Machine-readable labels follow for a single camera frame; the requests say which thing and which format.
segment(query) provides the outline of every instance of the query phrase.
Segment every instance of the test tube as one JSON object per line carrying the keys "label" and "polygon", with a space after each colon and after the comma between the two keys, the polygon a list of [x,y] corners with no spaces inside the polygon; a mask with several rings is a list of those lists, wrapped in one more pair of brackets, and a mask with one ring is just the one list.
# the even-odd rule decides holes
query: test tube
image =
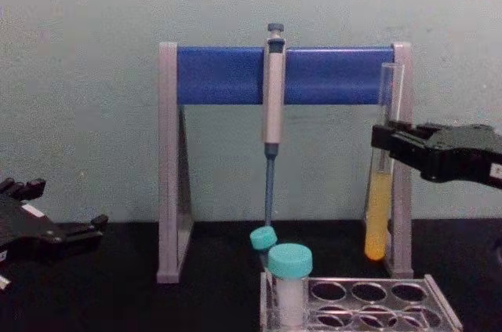
{"label": "test tube", "polygon": [[[404,65],[383,63],[378,98],[378,124],[387,124],[399,117]],[[373,149],[369,171],[369,190],[366,208],[365,255],[381,260],[387,245],[387,220],[392,204],[392,171],[394,160],[387,151]]]}
{"label": "test tube", "polygon": [[268,251],[268,269],[273,275],[272,293],[281,327],[303,327],[307,320],[312,252],[300,244],[278,244]]}

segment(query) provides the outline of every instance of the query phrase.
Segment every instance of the test tube rack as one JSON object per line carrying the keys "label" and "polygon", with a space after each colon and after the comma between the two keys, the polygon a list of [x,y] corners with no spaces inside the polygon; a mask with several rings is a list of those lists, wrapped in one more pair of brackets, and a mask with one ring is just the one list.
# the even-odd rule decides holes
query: test tube rack
{"label": "test tube rack", "polygon": [[277,301],[261,276],[262,332],[461,332],[462,324],[430,275],[423,279],[308,278],[303,326],[281,327]]}
{"label": "test tube rack", "polygon": [[[404,64],[399,115],[412,122],[411,45],[286,50],[285,104],[377,104],[382,63]],[[158,283],[178,283],[193,218],[184,110],[187,104],[262,104],[263,47],[159,45]],[[412,278],[411,169],[395,163],[386,264],[393,278]]]}

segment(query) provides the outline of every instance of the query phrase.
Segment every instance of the teal cap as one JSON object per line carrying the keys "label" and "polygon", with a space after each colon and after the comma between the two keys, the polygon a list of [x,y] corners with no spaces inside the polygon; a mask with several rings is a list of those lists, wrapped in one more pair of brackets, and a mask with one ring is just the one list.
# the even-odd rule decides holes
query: teal cap
{"label": "teal cap", "polygon": [[271,226],[262,226],[249,235],[255,250],[266,250],[277,243],[277,235]]}
{"label": "teal cap", "polygon": [[268,251],[268,270],[281,279],[301,279],[312,272],[312,252],[301,244],[278,244]]}

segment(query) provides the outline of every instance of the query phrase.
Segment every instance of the micropipette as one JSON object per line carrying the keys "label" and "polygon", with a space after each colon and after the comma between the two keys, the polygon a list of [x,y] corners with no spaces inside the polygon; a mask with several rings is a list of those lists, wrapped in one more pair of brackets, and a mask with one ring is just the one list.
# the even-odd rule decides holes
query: micropipette
{"label": "micropipette", "polygon": [[286,75],[286,42],[281,38],[282,24],[269,24],[270,32],[264,47],[264,116],[262,139],[267,172],[265,180],[265,224],[272,219],[274,198],[275,157],[282,135],[282,105],[284,104],[284,80]]}

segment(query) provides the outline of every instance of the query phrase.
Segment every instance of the black table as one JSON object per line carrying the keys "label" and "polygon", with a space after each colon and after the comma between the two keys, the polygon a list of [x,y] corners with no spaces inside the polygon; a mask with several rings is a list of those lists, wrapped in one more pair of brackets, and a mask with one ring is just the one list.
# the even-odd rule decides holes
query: black table
{"label": "black table", "polygon": [[[157,225],[111,224],[100,250],[52,267],[0,266],[2,331],[258,331],[259,263],[249,233],[259,223],[197,223],[181,284],[158,286]],[[284,241],[314,254],[313,276],[387,276],[362,253],[360,221],[277,222]],[[499,220],[413,222],[416,277],[431,274],[467,332],[502,330]]]}

